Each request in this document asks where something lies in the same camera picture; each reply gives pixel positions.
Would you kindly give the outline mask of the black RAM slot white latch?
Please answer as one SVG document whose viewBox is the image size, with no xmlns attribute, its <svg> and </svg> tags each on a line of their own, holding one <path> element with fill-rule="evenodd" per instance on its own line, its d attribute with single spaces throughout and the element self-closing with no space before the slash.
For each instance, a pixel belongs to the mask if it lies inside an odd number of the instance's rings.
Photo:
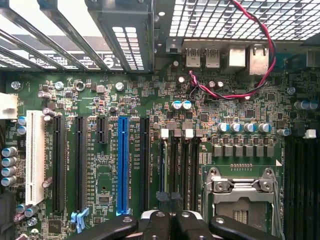
<svg viewBox="0 0 320 240">
<path fill-rule="evenodd" d="M 318 178 L 318 140 L 305 136 L 303 138 L 303 240 L 318 238 L 319 213 L 319 178 Z"/>
<path fill-rule="evenodd" d="M 169 138 L 169 130 L 166 128 L 162 128 L 160 130 L 160 167 L 159 167 L 159 191 L 166 192 L 167 191 L 167 177 L 168 177 L 168 138 Z"/>
<path fill-rule="evenodd" d="M 183 197 L 183 210 L 188 207 L 188 191 L 189 191 L 189 146 L 193 138 L 193 130 L 186 129 L 181 145 L 181 194 Z"/>
</svg>

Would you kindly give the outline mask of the black RAM slot grey latch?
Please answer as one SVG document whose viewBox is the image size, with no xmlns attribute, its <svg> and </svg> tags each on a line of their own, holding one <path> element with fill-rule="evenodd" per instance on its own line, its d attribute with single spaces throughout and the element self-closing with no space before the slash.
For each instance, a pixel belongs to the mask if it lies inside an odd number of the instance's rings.
<svg viewBox="0 0 320 240">
<path fill-rule="evenodd" d="M 198 210 L 198 174 L 199 174 L 199 151 L 203 130 L 196 129 L 195 137 L 191 143 L 191 195 L 190 195 L 190 210 Z"/>
<path fill-rule="evenodd" d="M 172 192 L 178 192 L 179 184 L 179 144 L 181 138 L 181 130 L 174 129 L 173 135 L 171 137 L 171 162 L 170 162 L 170 176 L 171 176 L 171 185 L 170 189 Z"/>
</svg>

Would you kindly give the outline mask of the silver CPU socket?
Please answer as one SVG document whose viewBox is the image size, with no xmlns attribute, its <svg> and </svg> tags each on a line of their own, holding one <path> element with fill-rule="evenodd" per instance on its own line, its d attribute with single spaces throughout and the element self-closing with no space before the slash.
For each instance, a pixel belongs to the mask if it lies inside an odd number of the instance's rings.
<svg viewBox="0 0 320 240">
<path fill-rule="evenodd" d="M 222 175 L 217 167 L 203 171 L 202 218 L 208 222 L 213 216 L 227 216 L 272 234 L 272 175 L 270 167 L 248 177 Z"/>
</svg>

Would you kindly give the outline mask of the long black expansion slot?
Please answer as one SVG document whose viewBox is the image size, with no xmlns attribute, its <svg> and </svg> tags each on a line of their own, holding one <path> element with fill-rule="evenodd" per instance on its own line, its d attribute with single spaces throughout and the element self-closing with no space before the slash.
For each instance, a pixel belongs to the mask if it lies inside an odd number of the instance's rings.
<svg viewBox="0 0 320 240">
<path fill-rule="evenodd" d="M 66 121 L 57 115 L 52 122 L 52 211 L 61 213 L 65 208 L 66 183 Z"/>
<path fill-rule="evenodd" d="M 149 209 L 150 118 L 140 118 L 140 202 L 141 212 Z"/>
<path fill-rule="evenodd" d="M 87 119 L 77 116 L 74 119 L 75 137 L 75 212 L 87 207 Z"/>
</svg>

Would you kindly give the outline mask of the blue expansion slot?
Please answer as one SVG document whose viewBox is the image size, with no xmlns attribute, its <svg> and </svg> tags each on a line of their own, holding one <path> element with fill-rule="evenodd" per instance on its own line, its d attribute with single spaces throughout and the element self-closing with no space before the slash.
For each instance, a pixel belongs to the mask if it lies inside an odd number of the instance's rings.
<svg viewBox="0 0 320 240">
<path fill-rule="evenodd" d="M 116 214 L 123 215 L 129 209 L 129 133 L 130 118 L 118 118 L 117 140 L 117 205 Z"/>
</svg>

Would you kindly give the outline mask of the green PC motherboard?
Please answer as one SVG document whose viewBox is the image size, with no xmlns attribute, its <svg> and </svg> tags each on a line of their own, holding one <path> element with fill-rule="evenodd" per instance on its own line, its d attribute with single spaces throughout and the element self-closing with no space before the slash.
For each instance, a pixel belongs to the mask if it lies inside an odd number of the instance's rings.
<svg viewBox="0 0 320 240">
<path fill-rule="evenodd" d="M 19 81 L 14 90 L 11 83 Z M 54 84 L 63 82 L 63 90 Z M 117 91 L 115 84 L 124 84 Z M 287 89 L 295 87 L 294 95 Z M 117 217 L 118 119 L 129 118 L 129 198 L 132 215 L 140 211 L 140 121 L 149 118 L 149 205 L 160 208 L 161 129 L 167 140 L 167 191 L 171 191 L 171 141 L 179 140 L 178 193 L 182 193 L 182 142 L 186 129 L 203 130 L 199 145 L 198 207 L 201 214 L 203 172 L 218 168 L 223 176 L 258 177 L 274 171 L 284 233 L 285 138 L 291 140 L 291 233 L 294 240 L 294 138 L 298 139 L 299 237 L 303 240 L 303 140 L 318 140 L 318 237 L 320 240 L 320 67 L 276 69 L 262 87 L 250 75 L 167 66 L 157 74 L 81 72 L 0 72 L 0 93 L 18 97 L 17 119 L 0 119 L 0 240 L 84 240 L 84 231 Z M 44 199 L 26 199 L 28 110 L 41 111 L 45 123 Z M 65 203 L 53 212 L 53 118 L 65 119 Z M 75 117 L 86 118 L 86 207 L 84 229 L 71 223 L 76 208 Z M 97 117 L 108 121 L 107 144 L 97 143 Z M 192 141 L 189 145 L 188 194 L 191 195 Z M 274 157 L 214 157 L 213 145 L 273 146 Z"/>
</svg>

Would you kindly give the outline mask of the row of grey chokes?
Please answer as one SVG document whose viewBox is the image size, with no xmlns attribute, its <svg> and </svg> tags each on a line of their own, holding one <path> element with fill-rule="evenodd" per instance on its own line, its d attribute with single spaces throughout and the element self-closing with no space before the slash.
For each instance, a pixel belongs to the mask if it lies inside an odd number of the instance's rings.
<svg viewBox="0 0 320 240">
<path fill-rule="evenodd" d="M 275 147 L 269 145 L 213 145 L 212 155 L 214 157 L 257 157 L 273 158 Z"/>
</svg>

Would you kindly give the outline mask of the short black expansion slot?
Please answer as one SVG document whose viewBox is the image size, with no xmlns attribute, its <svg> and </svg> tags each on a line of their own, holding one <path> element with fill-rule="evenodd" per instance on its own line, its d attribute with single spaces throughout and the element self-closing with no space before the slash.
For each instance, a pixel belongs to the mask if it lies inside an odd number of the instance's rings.
<svg viewBox="0 0 320 240">
<path fill-rule="evenodd" d="M 96 142 L 98 144 L 108 143 L 109 124 L 106 117 L 96 119 Z"/>
</svg>

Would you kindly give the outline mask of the white PCI expansion slot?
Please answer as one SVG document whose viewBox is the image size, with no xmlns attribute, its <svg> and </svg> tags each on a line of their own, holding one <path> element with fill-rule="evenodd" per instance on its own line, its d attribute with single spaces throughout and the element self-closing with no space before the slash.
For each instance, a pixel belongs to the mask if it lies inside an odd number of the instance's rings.
<svg viewBox="0 0 320 240">
<path fill-rule="evenodd" d="M 44 200 L 45 122 L 40 110 L 26 111 L 25 203 L 37 205 Z"/>
</svg>

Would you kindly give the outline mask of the silver USB port block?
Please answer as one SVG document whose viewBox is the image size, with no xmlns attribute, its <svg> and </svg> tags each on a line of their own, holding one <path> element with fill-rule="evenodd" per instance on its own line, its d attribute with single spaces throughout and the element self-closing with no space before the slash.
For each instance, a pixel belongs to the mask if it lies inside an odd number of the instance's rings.
<svg viewBox="0 0 320 240">
<path fill-rule="evenodd" d="M 186 68 L 201 67 L 201 50 L 199 48 L 185 49 L 185 67 Z"/>
<path fill-rule="evenodd" d="M 218 49 L 205 49 L 205 67 L 209 69 L 220 68 L 220 51 Z"/>
</svg>

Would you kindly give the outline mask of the black printed case label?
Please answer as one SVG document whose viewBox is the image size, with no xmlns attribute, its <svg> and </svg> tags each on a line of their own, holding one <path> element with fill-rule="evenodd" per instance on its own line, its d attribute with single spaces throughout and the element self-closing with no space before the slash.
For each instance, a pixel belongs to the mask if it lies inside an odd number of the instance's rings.
<svg viewBox="0 0 320 240">
<path fill-rule="evenodd" d="M 45 56 L 57 62 L 61 66 L 67 68 L 68 70 L 78 70 L 78 67 L 73 65 L 69 60 L 60 56 L 52 50 L 41 50 L 40 53 L 44 54 Z M 89 56 L 87 56 L 83 51 L 76 50 L 69 51 L 68 53 L 71 54 L 74 58 L 76 58 L 88 70 L 101 70 L 101 68 L 95 62 L 93 62 L 92 59 Z M 99 51 L 98 55 L 101 57 L 104 64 L 108 67 L 109 70 L 123 70 L 120 61 L 117 57 L 115 57 L 115 55 L 111 51 Z M 50 63 L 45 62 L 44 60 L 36 57 L 34 54 L 29 53 L 28 59 L 46 69 L 56 69 Z"/>
</svg>

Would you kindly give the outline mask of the plain silver port block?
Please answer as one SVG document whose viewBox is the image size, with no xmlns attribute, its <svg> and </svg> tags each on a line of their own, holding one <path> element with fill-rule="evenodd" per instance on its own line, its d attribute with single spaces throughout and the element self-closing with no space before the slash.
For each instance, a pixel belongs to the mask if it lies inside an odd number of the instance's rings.
<svg viewBox="0 0 320 240">
<path fill-rule="evenodd" d="M 246 66 L 246 48 L 231 47 L 228 53 L 227 64 L 229 67 L 244 68 Z"/>
</svg>

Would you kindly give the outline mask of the silver ethernet port block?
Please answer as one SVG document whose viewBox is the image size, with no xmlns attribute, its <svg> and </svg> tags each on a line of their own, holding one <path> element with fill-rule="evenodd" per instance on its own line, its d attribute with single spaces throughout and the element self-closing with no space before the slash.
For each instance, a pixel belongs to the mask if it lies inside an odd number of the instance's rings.
<svg viewBox="0 0 320 240">
<path fill-rule="evenodd" d="M 253 44 L 247 48 L 246 67 L 251 76 L 262 76 L 269 68 L 269 48 L 263 44 Z"/>
</svg>

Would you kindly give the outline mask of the black metal drive cage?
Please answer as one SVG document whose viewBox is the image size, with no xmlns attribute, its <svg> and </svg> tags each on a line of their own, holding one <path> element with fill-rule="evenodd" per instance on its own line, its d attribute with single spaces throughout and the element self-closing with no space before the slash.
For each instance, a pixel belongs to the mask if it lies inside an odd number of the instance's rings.
<svg viewBox="0 0 320 240">
<path fill-rule="evenodd" d="M 155 0 L 85 0 L 85 4 L 123 70 L 154 71 Z"/>
</svg>

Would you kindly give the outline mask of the black metal PC case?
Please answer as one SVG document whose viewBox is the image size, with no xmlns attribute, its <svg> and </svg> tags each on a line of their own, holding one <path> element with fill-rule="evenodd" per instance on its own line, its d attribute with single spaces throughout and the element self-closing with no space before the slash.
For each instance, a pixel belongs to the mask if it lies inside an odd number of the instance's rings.
<svg viewBox="0 0 320 240">
<path fill-rule="evenodd" d="M 182 54 L 166 53 L 167 38 L 183 39 Z M 269 48 L 264 75 L 248 73 L 250 45 Z M 245 48 L 245 67 L 228 66 L 231 47 Z M 200 49 L 200 68 L 186 67 L 187 48 Z M 219 50 L 220 68 L 206 68 L 206 49 Z M 67 69 L 40 51 L 54 51 L 78 69 Z M 84 52 L 101 70 L 87 69 L 70 51 Z M 156 75 L 172 67 L 244 74 L 258 87 L 275 70 L 320 68 L 320 0 L 154 0 L 154 71 L 110 70 L 98 55 L 104 51 L 113 53 L 85 0 L 0 0 L 0 72 Z M 55 69 L 34 63 L 28 54 Z"/>
</svg>

